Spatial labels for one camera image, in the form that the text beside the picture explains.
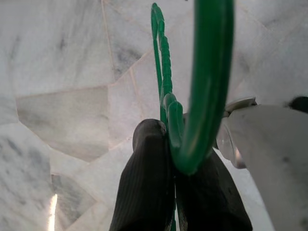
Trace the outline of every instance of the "black object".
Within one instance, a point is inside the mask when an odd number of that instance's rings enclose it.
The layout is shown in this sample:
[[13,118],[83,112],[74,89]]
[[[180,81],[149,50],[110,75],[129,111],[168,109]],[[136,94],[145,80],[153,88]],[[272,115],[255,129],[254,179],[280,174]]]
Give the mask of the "black object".
[[168,142],[159,120],[146,119],[136,127],[134,152],[121,175],[110,231],[169,229],[175,189]]
[[137,126],[110,231],[169,230],[175,184],[181,231],[251,231],[235,184],[216,153],[188,177],[174,169],[168,144],[159,120],[146,119]]
[[308,113],[308,97],[296,97],[291,102],[289,102],[288,106],[293,110]]

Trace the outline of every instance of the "silver metal component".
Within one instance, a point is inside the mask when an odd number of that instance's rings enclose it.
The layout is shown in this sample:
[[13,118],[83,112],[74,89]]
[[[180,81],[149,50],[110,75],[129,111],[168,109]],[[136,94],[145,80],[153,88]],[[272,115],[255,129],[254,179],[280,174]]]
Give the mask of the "silver metal component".
[[216,138],[217,147],[220,150],[223,157],[230,160],[236,168],[246,168],[246,165],[242,159],[240,151],[234,144],[228,126],[225,124],[226,118],[221,122],[220,129]]
[[244,99],[236,100],[236,101],[233,101],[233,102],[227,104],[226,107],[225,107],[225,111],[228,112],[229,114],[231,114],[231,112],[233,112],[235,110],[245,108],[245,107],[254,106],[256,104],[257,103],[256,103],[255,97],[244,98]]
[[220,129],[216,138],[217,146],[223,157],[225,157],[227,160],[230,160],[233,166],[236,168],[246,168],[246,165],[240,151],[232,140],[231,133],[226,124],[226,118],[229,117],[229,115],[235,110],[254,106],[256,104],[257,103],[255,97],[237,100],[226,105],[225,112],[223,114],[224,118],[221,122]]

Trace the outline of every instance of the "green plastic hook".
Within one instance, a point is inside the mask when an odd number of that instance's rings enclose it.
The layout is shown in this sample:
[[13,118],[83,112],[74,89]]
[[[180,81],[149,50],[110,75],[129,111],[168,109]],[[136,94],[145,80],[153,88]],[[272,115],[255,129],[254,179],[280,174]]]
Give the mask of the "green plastic hook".
[[184,126],[183,108],[172,93],[163,14],[156,3],[152,5],[160,119],[167,127],[173,162],[186,175],[195,173],[202,160],[209,157],[221,122],[231,68],[233,14],[233,0],[195,0],[191,96],[189,117]]

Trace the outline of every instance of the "marble surface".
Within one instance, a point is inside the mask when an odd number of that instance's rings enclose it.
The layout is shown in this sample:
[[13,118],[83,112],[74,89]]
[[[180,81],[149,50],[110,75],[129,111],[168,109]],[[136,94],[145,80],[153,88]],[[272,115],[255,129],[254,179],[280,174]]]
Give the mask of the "marble surface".
[[166,31],[183,22],[183,17],[191,12],[193,1],[184,0],[104,0],[115,7],[127,18],[151,33],[151,6],[154,2],[162,9],[166,22]]
[[104,28],[97,0],[1,1],[0,59],[16,96],[113,82]]
[[143,118],[135,88],[131,73],[108,87],[109,148],[131,137]]
[[284,105],[292,98],[308,95],[308,14],[279,44],[276,52],[242,83],[262,104]]
[[294,30],[308,10],[307,0],[238,0],[237,3],[278,39],[283,39]]
[[108,151],[107,87],[18,98],[20,121],[52,148],[92,161]]
[[2,49],[0,49],[0,115],[0,125],[18,122],[13,85],[8,76],[8,65]]
[[104,203],[98,202],[66,231],[108,231],[112,212]]
[[53,175],[72,177],[81,168],[88,165],[88,162],[66,155],[57,150],[51,149],[50,152],[50,172]]
[[113,7],[105,5],[113,71],[119,79],[152,45],[151,34]]
[[62,230],[66,230],[96,201],[71,178],[52,175],[51,181],[53,190],[58,195],[56,217]]
[[[156,2],[186,111],[193,1]],[[143,118],[159,118],[152,3],[0,0],[1,231],[109,229],[133,131]],[[308,95],[307,0],[236,3],[228,101],[282,105]],[[248,171],[224,163],[254,230],[273,230]]]
[[235,7],[235,38],[228,101],[237,100],[236,88],[279,46],[279,40],[239,4]]
[[0,230],[45,231],[54,195],[48,146],[20,123],[2,125],[0,158]]
[[129,138],[80,169],[74,179],[82,188],[87,189],[93,198],[113,210],[120,176],[132,153],[132,138]]

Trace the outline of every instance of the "white marble tile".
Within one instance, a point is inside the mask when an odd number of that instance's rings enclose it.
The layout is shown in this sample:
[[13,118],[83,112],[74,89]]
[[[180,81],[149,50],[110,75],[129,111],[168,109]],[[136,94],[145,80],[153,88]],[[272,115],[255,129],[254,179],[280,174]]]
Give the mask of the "white marble tile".
[[129,73],[108,87],[109,148],[132,137],[142,113]]
[[29,220],[7,207],[5,202],[0,201],[0,229],[1,231],[45,231],[46,229],[38,226],[32,220]]
[[235,14],[235,37],[228,101],[236,98],[234,91],[241,81],[249,78],[258,65],[277,49],[279,42],[239,5],[236,5]]
[[142,111],[146,118],[159,119],[159,97],[153,51],[133,66]]
[[249,14],[279,39],[290,33],[301,22],[308,10],[307,0],[238,1]]
[[114,210],[113,209],[109,209],[107,214],[106,214],[106,216],[101,221],[98,230],[102,230],[102,231],[108,231],[109,230],[113,214],[114,214]]
[[57,150],[51,149],[50,151],[50,172],[54,175],[71,177],[79,169],[85,167],[88,162],[66,155]]
[[167,34],[170,46],[173,93],[182,104],[184,112],[188,111],[191,90],[193,27],[193,14],[189,14],[180,25]]
[[8,75],[8,65],[0,48],[0,125],[17,123],[16,101],[13,83]]
[[107,229],[100,229],[108,213],[110,211],[103,203],[97,203],[86,211],[66,231],[108,231],[109,226]]
[[192,10],[193,1],[179,0],[106,0],[122,14],[151,32],[151,6],[154,2],[161,8],[166,22],[166,31],[179,24]]
[[253,86],[249,84],[249,78],[244,78],[237,86],[229,85],[229,92],[226,103],[231,103],[236,100],[256,97],[257,94],[253,89]]
[[113,210],[120,176],[132,152],[132,139],[128,139],[81,169],[76,182]]
[[105,12],[114,74],[119,79],[150,49],[152,39],[149,33],[125,19],[108,4],[105,5]]
[[54,231],[64,231],[60,223],[60,218],[59,216],[56,216],[56,215],[54,219]]
[[92,161],[108,151],[107,87],[17,100],[20,121],[52,148]]
[[113,82],[101,2],[0,3],[0,42],[17,96]]
[[0,220],[6,219],[0,230],[19,225],[25,225],[21,230],[46,230],[53,196],[48,152],[22,124],[0,127],[0,202],[11,211],[0,209]]
[[283,105],[308,95],[308,16],[247,80],[258,103]]
[[59,219],[61,228],[66,230],[96,201],[68,177],[52,175],[51,181],[54,192],[58,195],[56,217]]

